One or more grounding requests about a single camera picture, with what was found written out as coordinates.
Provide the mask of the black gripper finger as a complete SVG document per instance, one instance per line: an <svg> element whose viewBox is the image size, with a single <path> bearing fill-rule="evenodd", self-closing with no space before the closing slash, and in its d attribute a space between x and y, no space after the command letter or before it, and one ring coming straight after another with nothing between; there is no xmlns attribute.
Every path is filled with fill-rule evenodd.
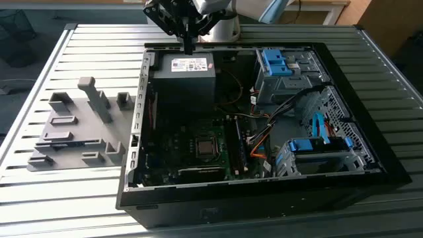
<svg viewBox="0 0 423 238"><path fill-rule="evenodd" d="M199 36L205 36L219 22L219 13L209 14L202 20L189 18L189 55L193 55Z"/></svg>
<svg viewBox="0 0 423 238"><path fill-rule="evenodd" d="M150 20L171 36L175 35L183 44L185 53L190 53L190 39L185 20L187 1L186 0L149 0L143 12Z"/></svg>

